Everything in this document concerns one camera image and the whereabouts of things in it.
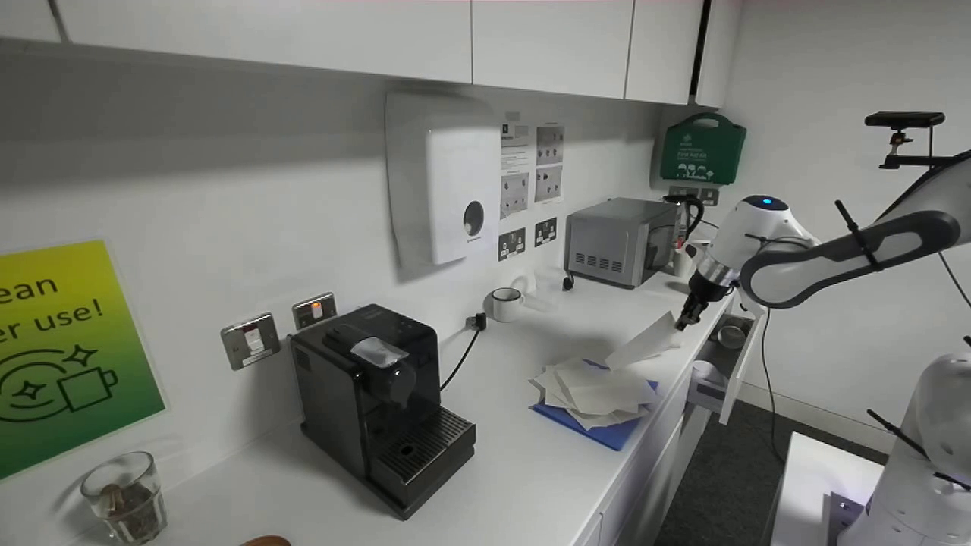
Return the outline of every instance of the cabinet door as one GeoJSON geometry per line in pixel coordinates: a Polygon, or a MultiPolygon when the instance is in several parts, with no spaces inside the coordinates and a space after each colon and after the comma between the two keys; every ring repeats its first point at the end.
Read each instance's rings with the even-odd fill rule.
{"type": "Polygon", "coordinates": [[[736,61],[742,0],[711,0],[696,102],[723,107],[736,61]]]}
{"type": "Polygon", "coordinates": [[[689,102],[705,0],[637,0],[630,100],[689,102]]]}
{"type": "Polygon", "coordinates": [[[46,0],[0,0],[0,37],[60,41],[46,0]]]}
{"type": "Polygon", "coordinates": [[[474,0],[474,80],[623,98],[633,0],[474,0]]]}
{"type": "Polygon", "coordinates": [[[73,41],[472,80],[472,0],[60,0],[73,41]]]}

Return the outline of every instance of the glass cup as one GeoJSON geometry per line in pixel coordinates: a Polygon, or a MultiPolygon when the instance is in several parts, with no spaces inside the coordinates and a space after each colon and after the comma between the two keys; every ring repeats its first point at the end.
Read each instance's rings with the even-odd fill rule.
{"type": "Polygon", "coordinates": [[[124,452],[86,474],[78,488],[118,541],[148,541],[166,522],[152,452],[124,452]]]}

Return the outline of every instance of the coffee machine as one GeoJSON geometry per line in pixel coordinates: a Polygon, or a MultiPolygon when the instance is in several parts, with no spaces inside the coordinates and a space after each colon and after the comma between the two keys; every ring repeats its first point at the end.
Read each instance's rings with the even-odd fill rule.
{"type": "Polygon", "coordinates": [[[296,334],[303,434],[414,514],[472,455],[478,425],[441,405],[436,334],[364,306],[296,334]]]}

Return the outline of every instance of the yellow-green sign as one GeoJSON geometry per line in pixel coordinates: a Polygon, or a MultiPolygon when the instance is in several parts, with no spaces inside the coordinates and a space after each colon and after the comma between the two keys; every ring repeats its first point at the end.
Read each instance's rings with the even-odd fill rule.
{"type": "Polygon", "coordinates": [[[0,479],[162,405],[104,241],[0,258],[0,479]]]}

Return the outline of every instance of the white countertop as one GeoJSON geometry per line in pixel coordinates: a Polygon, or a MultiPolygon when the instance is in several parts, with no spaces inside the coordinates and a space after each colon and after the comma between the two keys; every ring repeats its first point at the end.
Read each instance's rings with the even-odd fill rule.
{"type": "Polygon", "coordinates": [[[882,468],[835,447],[829,442],[793,434],[783,495],[773,519],[773,546],[822,546],[827,495],[838,491],[868,504],[882,468]]]}
{"type": "MultiPolygon", "coordinates": [[[[166,495],[170,525],[162,546],[234,546],[260,532],[296,546],[538,546],[573,541],[596,519],[604,495],[633,459],[637,436],[610,452],[533,410],[529,383],[578,352],[610,352],[665,311],[680,311],[684,293],[656,275],[637,291],[578,278],[573,291],[542,293],[543,310],[490,322],[465,371],[442,390],[442,405],[478,425],[478,455],[408,522],[396,519],[357,477],[301,436],[298,425],[166,495]]],[[[686,373],[699,344],[730,306],[713,302],[702,323],[656,357],[650,376],[671,383],[686,373]]],[[[467,335],[442,352],[442,376],[467,335]]]]}

